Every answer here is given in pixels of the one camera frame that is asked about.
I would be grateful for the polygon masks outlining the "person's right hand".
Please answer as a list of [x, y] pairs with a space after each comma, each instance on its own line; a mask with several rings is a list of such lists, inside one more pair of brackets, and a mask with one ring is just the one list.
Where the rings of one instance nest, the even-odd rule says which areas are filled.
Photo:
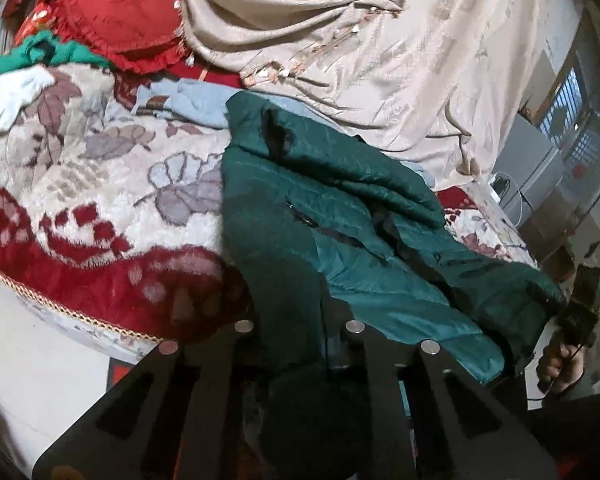
[[562, 330], [550, 337], [536, 367], [538, 387], [542, 393], [562, 393], [584, 375], [586, 347], [567, 344]]

